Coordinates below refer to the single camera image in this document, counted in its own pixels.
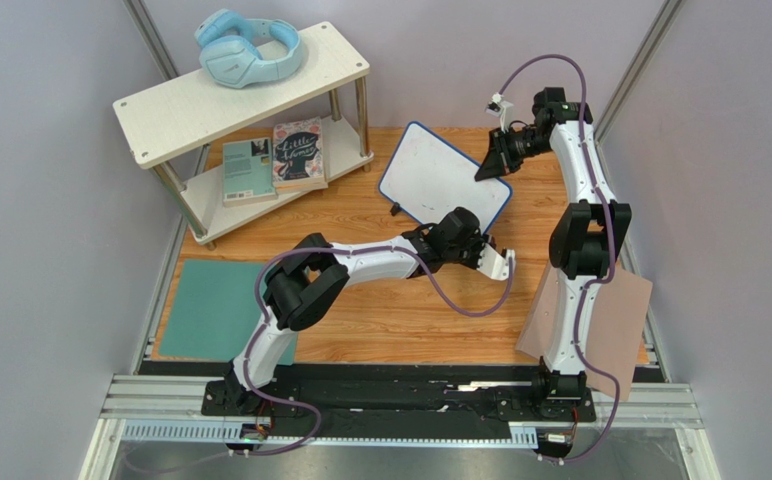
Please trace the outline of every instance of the cardboard sheet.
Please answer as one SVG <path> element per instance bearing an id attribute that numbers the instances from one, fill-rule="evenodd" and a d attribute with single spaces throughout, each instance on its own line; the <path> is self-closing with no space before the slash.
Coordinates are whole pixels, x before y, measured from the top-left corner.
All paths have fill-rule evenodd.
<path id="1" fill-rule="evenodd" d="M 558 286 L 551 264 L 540 280 L 528 320 L 516 343 L 516 350 L 540 358 L 551 342 L 558 301 Z M 587 337 L 587 360 L 611 373 L 620 382 L 620 399 L 629 398 L 637 363 L 638 349 L 646 323 L 646 311 L 652 282 L 617 267 L 614 280 L 599 289 L 590 331 Z M 613 397 L 614 383 L 588 370 L 587 384 Z"/>

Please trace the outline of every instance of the white shelf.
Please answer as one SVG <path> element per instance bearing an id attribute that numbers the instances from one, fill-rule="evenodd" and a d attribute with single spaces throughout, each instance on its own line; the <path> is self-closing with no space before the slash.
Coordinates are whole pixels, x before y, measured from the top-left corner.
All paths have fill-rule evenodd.
<path id="1" fill-rule="evenodd" d="M 323 118 L 321 127 L 324 135 L 328 181 L 333 181 L 372 160 L 373 155 L 367 157 L 359 155 L 359 136 L 344 118 L 338 122 L 334 122 L 330 117 Z M 188 180 L 188 188 L 182 193 L 185 201 L 208 229 L 206 236 L 202 238 L 195 236 L 200 245 L 215 240 L 308 193 L 285 193 L 270 202 L 224 207 L 222 186 L 223 168 L 216 167 Z"/>
<path id="2" fill-rule="evenodd" d="M 370 70 L 368 62 L 329 22 L 301 30 L 300 38 L 306 58 L 300 70 L 285 80 L 232 89 L 215 84 L 208 74 L 197 70 L 114 102 L 137 164 L 143 169 L 155 167 L 364 77 Z M 285 48 L 275 41 L 261 45 L 259 51 L 264 58 L 285 54 Z"/>

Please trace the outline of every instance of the teal cutting mat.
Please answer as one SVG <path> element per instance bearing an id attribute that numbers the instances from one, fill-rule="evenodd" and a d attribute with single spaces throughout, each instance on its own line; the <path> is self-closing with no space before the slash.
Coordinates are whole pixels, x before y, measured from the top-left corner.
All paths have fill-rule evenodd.
<path id="1" fill-rule="evenodd" d="M 221 362 L 241 353 L 261 317 L 253 297 L 261 268 L 261 263 L 185 260 L 158 353 Z M 296 347 L 297 339 L 280 365 L 294 363 Z"/>

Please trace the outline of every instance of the shelf top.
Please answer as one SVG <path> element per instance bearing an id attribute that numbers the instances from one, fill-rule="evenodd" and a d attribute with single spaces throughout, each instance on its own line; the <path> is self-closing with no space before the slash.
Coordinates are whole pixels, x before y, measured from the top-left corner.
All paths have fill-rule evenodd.
<path id="1" fill-rule="evenodd" d="M 233 89 L 196 70 L 114 102 L 114 112 L 143 169 L 164 163 L 214 139 L 368 74 L 362 55 L 330 22 L 300 31 L 306 57 L 278 82 Z M 285 55 L 273 41 L 259 46 L 266 59 Z"/>

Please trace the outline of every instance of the lower shelf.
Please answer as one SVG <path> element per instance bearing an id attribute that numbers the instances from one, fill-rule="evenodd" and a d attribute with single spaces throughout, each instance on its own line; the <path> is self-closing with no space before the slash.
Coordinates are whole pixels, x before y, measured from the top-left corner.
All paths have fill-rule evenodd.
<path id="1" fill-rule="evenodd" d="M 359 135 L 344 118 L 338 122 L 333 121 L 330 117 L 323 118 L 321 119 L 321 128 L 324 134 L 324 150 L 327 152 L 328 181 L 333 181 L 350 173 L 374 158 L 373 154 L 367 157 L 359 155 Z M 205 237 L 195 237 L 200 245 L 211 242 L 308 193 L 284 193 L 270 202 L 259 202 L 240 207 L 224 207 L 222 167 L 213 168 L 188 180 L 187 187 L 182 196 L 208 229 L 208 234 Z"/>

